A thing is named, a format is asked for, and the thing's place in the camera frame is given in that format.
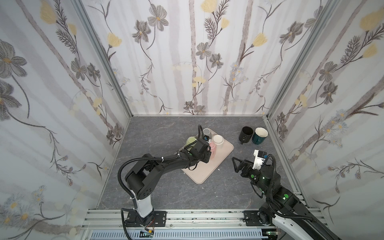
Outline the pink mug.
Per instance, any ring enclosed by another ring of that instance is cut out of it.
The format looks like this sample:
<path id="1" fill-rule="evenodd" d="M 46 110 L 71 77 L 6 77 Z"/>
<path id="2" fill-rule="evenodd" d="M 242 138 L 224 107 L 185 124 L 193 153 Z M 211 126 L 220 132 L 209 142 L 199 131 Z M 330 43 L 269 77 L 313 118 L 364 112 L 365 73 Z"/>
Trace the pink mug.
<path id="1" fill-rule="evenodd" d="M 211 150 L 210 150 L 210 152 L 211 152 L 210 159 L 213 159 L 216 156 L 217 145 L 213 141 L 210 141 L 209 145 L 210 145 L 210 148 L 211 148 Z"/>

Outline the cream white mug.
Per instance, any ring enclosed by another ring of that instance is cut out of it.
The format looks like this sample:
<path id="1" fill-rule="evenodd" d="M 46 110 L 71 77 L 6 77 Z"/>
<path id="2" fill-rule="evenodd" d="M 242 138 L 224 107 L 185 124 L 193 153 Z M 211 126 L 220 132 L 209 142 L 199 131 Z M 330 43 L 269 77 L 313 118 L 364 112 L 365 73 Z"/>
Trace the cream white mug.
<path id="1" fill-rule="evenodd" d="M 215 145 L 217 146 L 217 149 L 220 149 L 223 147 L 224 145 L 224 142 L 225 142 L 225 139 L 223 136 L 221 135 L 214 135 L 213 138 L 212 138 L 212 141 L 215 143 Z"/>

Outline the black mug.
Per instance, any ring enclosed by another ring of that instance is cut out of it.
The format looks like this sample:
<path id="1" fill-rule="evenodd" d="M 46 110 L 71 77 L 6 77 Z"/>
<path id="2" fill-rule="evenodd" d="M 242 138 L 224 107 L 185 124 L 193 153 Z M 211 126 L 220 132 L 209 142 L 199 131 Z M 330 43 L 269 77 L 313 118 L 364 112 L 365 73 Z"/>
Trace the black mug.
<path id="1" fill-rule="evenodd" d="M 243 127 L 239 135 L 240 144 L 243 145 L 248 143 L 251 140 L 253 134 L 254 134 L 253 128 L 248 126 Z"/>

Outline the dark teal mug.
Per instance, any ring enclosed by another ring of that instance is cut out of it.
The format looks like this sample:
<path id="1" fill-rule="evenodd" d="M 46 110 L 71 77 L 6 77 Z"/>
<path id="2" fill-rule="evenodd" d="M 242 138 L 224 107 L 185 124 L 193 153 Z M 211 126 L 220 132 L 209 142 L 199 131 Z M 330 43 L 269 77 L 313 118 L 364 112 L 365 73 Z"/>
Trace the dark teal mug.
<path id="1" fill-rule="evenodd" d="M 265 128 L 258 127 L 255 129 L 255 132 L 252 136 L 252 142 L 255 145 L 260 145 L 268 137 L 269 133 Z"/>

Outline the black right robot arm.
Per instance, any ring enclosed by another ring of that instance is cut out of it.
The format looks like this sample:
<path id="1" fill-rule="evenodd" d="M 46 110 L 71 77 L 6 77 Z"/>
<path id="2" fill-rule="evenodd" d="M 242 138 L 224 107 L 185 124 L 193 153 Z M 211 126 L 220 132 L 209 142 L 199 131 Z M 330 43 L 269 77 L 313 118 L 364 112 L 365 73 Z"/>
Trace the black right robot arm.
<path id="1" fill-rule="evenodd" d="M 266 201 L 257 213 L 256 219 L 260 224 L 274 225 L 295 240 L 340 239 L 296 195 L 281 185 L 277 162 L 272 154 L 267 155 L 257 168 L 248 160 L 233 157 L 232 161 L 235 172 L 249 179 L 255 194 Z"/>

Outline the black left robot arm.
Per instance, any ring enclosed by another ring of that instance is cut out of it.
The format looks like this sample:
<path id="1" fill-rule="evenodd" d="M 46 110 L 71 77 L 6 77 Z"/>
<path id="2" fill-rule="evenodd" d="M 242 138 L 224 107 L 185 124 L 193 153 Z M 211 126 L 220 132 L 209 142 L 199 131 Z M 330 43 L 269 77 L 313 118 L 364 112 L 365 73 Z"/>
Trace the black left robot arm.
<path id="1" fill-rule="evenodd" d="M 146 154 L 123 163 L 118 170 L 118 182 L 134 203 L 139 225 L 146 227 L 155 220 L 151 193 L 164 174 L 179 169 L 193 171 L 199 162 L 208 163 L 211 154 L 211 147 L 203 138 L 203 128 L 198 125 L 197 139 L 176 154 L 167 157 Z"/>

